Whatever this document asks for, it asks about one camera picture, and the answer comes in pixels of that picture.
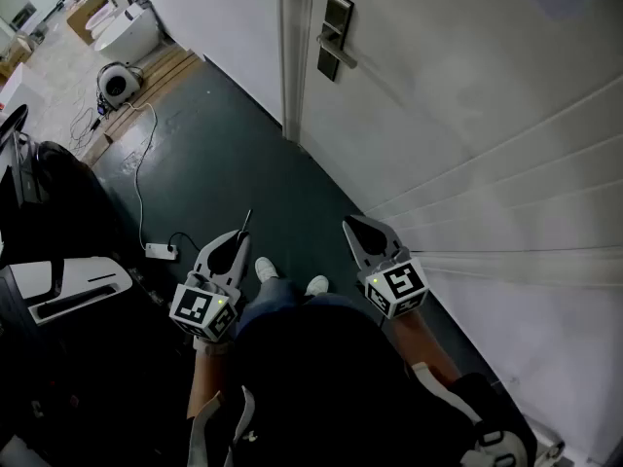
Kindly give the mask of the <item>wooden slat pallet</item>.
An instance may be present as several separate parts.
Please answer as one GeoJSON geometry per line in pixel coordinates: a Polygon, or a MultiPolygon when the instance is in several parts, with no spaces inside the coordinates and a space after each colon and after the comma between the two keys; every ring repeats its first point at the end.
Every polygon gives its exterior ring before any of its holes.
{"type": "Polygon", "coordinates": [[[138,108],[122,106],[114,111],[95,130],[92,141],[78,159],[93,166],[108,147],[120,140],[136,120],[146,111],[144,104],[156,106],[156,102],[169,95],[183,80],[196,73],[203,61],[192,51],[185,51],[179,45],[166,45],[154,49],[138,65],[144,79],[139,93],[129,102],[138,108]]]}

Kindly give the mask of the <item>white slatted panel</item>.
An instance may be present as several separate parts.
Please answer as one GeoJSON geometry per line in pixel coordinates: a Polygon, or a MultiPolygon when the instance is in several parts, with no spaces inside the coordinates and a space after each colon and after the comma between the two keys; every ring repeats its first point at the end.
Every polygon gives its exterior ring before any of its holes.
{"type": "Polygon", "coordinates": [[[623,75],[370,215],[431,273],[623,287],[623,75]]]}

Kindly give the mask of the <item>cardboard box with toilet seat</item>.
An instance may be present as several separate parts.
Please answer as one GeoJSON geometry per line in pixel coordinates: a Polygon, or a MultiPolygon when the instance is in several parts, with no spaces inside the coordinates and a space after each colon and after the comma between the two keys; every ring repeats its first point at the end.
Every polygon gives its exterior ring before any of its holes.
{"type": "Polygon", "coordinates": [[[83,0],[75,4],[67,13],[67,24],[88,46],[94,42],[94,39],[86,29],[87,22],[107,3],[108,0],[83,0]]]}

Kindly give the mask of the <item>silver door lock with handle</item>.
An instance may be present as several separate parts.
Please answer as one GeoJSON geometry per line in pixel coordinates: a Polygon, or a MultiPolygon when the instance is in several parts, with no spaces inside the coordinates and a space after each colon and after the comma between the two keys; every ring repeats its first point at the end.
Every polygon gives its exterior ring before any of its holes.
{"type": "Polygon", "coordinates": [[[321,32],[316,37],[320,46],[317,69],[331,82],[336,80],[340,64],[348,69],[357,66],[357,60],[344,51],[353,10],[350,0],[327,0],[321,32]]]}

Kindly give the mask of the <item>white waist pack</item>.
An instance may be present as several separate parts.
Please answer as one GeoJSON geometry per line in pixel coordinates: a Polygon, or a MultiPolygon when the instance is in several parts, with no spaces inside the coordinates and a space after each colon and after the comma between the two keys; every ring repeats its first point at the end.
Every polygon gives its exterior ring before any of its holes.
{"type": "Polygon", "coordinates": [[[460,460],[460,467],[530,467],[520,438],[509,431],[487,433],[460,460]]]}

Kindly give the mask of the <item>person's left forearm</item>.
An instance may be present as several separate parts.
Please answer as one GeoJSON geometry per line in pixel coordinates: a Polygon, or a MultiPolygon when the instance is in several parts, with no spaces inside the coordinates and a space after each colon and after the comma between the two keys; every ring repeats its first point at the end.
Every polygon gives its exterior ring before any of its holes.
{"type": "Polygon", "coordinates": [[[231,342],[214,343],[194,337],[193,349],[196,351],[196,357],[187,408],[188,418],[197,416],[206,403],[219,392],[225,392],[233,344],[231,342]]]}

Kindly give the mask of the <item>person's blue jeans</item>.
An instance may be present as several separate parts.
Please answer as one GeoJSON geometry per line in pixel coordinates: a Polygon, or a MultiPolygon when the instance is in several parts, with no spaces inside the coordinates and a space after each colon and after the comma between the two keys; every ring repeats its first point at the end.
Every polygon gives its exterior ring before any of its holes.
{"type": "Polygon", "coordinates": [[[327,292],[315,297],[307,297],[305,293],[301,294],[294,284],[286,278],[271,278],[261,284],[256,298],[244,308],[239,325],[248,324],[265,314],[304,305],[334,305],[357,308],[353,301],[344,296],[327,292]]]}

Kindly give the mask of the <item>person's right forearm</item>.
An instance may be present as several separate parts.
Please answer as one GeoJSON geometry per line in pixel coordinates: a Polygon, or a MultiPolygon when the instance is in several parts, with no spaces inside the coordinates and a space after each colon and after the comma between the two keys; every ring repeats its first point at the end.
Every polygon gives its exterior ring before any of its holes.
{"type": "Polygon", "coordinates": [[[460,378],[456,364],[416,310],[392,319],[391,327],[398,350],[410,366],[425,364],[445,386],[460,378]]]}

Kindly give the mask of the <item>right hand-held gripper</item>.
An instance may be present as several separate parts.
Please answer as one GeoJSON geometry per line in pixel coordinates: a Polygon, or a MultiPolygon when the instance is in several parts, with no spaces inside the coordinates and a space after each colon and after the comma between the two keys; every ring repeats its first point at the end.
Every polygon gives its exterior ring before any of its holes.
{"type": "Polygon", "coordinates": [[[362,215],[342,222],[359,267],[357,279],[368,302],[385,318],[396,318],[417,307],[429,293],[421,262],[412,256],[393,228],[362,215]]]}

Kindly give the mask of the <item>white toilet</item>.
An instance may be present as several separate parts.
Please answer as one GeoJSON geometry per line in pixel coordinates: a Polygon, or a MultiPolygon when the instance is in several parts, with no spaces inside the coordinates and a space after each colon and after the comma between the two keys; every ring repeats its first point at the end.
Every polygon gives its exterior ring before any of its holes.
{"type": "Polygon", "coordinates": [[[152,8],[134,3],[97,38],[94,50],[109,61],[133,65],[155,49],[160,41],[161,32],[152,8]]]}

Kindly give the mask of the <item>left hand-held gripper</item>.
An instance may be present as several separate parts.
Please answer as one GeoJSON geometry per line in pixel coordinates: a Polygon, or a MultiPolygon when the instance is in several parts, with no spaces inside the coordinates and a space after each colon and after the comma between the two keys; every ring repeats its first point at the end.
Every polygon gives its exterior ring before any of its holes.
{"type": "Polygon", "coordinates": [[[169,317],[187,334],[219,342],[238,318],[241,291],[250,253],[248,232],[230,231],[208,243],[200,252],[195,270],[178,284],[169,317]],[[225,287],[198,271],[213,273],[225,287]]]}

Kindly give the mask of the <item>person's black top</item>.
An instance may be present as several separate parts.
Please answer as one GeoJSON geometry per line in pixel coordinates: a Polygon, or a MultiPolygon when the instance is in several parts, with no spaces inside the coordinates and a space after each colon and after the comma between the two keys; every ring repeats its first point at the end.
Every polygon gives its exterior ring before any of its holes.
{"type": "Polygon", "coordinates": [[[234,467],[460,467],[494,431],[517,435],[535,459],[530,428],[482,377],[452,385],[469,418],[426,389],[353,308],[304,305],[254,319],[236,338],[234,374],[255,402],[234,467]]]}

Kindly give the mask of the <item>round white blower fan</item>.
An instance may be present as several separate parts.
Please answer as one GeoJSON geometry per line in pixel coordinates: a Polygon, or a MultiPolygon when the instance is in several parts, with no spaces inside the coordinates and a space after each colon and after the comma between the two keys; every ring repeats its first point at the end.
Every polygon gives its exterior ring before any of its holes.
{"type": "Polygon", "coordinates": [[[96,79],[96,105],[99,115],[119,110],[138,93],[143,84],[142,70],[116,61],[98,72],[96,79]]]}

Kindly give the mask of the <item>person's left white shoe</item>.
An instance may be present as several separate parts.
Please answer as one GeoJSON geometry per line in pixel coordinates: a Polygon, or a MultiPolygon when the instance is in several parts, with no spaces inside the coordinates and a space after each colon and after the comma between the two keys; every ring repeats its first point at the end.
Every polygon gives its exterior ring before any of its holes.
{"type": "Polygon", "coordinates": [[[275,265],[267,257],[259,257],[255,261],[255,272],[261,283],[265,283],[271,278],[278,278],[275,265]]]}

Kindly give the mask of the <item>white power strip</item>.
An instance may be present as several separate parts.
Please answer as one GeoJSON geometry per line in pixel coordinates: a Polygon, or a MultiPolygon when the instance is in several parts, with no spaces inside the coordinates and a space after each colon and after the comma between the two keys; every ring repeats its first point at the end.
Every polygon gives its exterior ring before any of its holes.
{"type": "Polygon", "coordinates": [[[176,245],[167,243],[146,243],[145,257],[148,259],[175,261],[178,256],[176,245]]]}

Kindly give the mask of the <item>white door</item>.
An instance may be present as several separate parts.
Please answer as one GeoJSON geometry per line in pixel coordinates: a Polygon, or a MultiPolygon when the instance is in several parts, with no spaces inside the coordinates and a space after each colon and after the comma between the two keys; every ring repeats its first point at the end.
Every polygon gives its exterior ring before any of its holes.
{"type": "MultiPolygon", "coordinates": [[[[369,216],[623,75],[623,0],[350,1],[357,66],[331,82],[311,41],[301,140],[369,216]]],[[[312,35],[326,5],[312,1],[312,35]]],[[[623,287],[425,274],[520,410],[608,463],[623,446],[623,287]]]]}

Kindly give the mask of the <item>black bag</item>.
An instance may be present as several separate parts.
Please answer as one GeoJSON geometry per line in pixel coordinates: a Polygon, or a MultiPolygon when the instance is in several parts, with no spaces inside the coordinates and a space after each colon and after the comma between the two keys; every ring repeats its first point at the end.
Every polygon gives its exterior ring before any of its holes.
{"type": "Polygon", "coordinates": [[[119,224],[92,170],[64,147],[7,142],[0,154],[0,268],[111,256],[119,224]]]}

